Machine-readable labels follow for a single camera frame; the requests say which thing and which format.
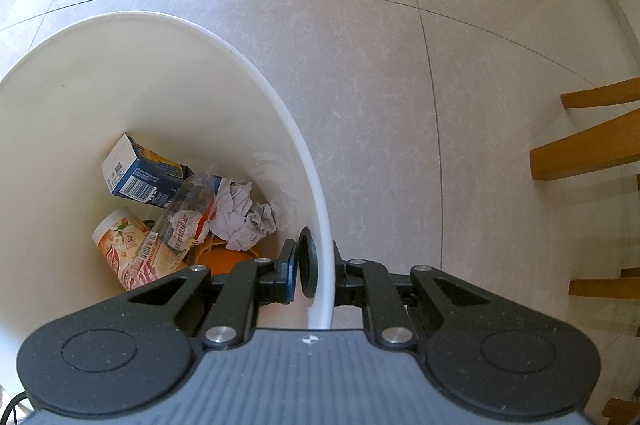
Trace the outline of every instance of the gray ribbed panel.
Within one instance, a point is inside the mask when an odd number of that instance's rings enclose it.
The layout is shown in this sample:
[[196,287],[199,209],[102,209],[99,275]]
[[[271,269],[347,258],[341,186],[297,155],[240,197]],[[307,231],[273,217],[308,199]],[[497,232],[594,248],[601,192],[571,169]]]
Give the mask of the gray ribbed panel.
[[[193,376],[154,407],[102,425],[489,425],[446,400],[413,357],[374,347],[362,330],[259,329],[251,342],[206,354]],[[78,425],[39,411],[26,425]],[[578,413],[548,425],[585,425]]]

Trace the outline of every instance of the trash can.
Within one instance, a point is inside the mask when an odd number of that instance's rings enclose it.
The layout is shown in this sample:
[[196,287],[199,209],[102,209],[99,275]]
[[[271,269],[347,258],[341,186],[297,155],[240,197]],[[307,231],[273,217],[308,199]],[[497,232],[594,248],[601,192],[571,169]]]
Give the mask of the trash can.
[[21,391],[15,355],[38,326],[123,291],[92,232],[120,206],[100,164],[127,132],[194,171],[251,180],[276,206],[278,230],[260,246],[276,257],[309,227],[318,287],[297,283],[258,325],[329,328],[334,253],[318,173],[289,111],[238,51],[195,24],[149,12],[101,15],[60,31],[0,82],[0,385]]

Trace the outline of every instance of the wooden leg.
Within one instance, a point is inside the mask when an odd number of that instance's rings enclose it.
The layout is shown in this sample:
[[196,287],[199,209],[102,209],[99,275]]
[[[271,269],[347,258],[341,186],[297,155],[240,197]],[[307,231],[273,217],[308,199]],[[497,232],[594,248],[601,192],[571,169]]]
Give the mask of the wooden leg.
[[531,177],[557,180],[640,160],[640,109],[562,138],[529,154]]
[[602,410],[605,418],[612,418],[622,423],[629,423],[640,414],[640,403],[610,398]]
[[622,268],[620,277],[640,277],[640,268]]
[[568,92],[560,95],[565,109],[575,107],[600,107],[640,100],[640,77],[617,84]]
[[606,299],[640,299],[640,277],[576,279],[569,283],[569,294]]

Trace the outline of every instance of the black cable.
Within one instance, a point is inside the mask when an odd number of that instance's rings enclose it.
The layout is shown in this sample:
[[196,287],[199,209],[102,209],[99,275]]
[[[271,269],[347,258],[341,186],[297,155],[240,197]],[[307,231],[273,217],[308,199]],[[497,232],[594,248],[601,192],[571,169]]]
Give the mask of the black cable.
[[2,418],[0,418],[0,425],[6,425],[6,423],[9,421],[9,416],[11,416],[11,413],[14,413],[14,423],[17,424],[17,416],[15,414],[15,407],[22,401],[22,400],[26,400],[27,399],[27,393],[25,392],[21,392],[20,394],[16,394],[13,398],[11,398],[11,401],[9,402],[9,405],[6,406],[6,409],[4,409],[4,412],[2,413]]

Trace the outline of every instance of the crumpled paper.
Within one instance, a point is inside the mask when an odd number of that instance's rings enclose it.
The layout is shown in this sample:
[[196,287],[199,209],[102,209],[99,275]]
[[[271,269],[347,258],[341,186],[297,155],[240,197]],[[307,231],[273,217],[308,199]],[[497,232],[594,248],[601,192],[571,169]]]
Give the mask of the crumpled paper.
[[248,250],[276,230],[271,207],[251,200],[251,183],[220,182],[216,195],[216,215],[209,230],[228,241],[226,249]]

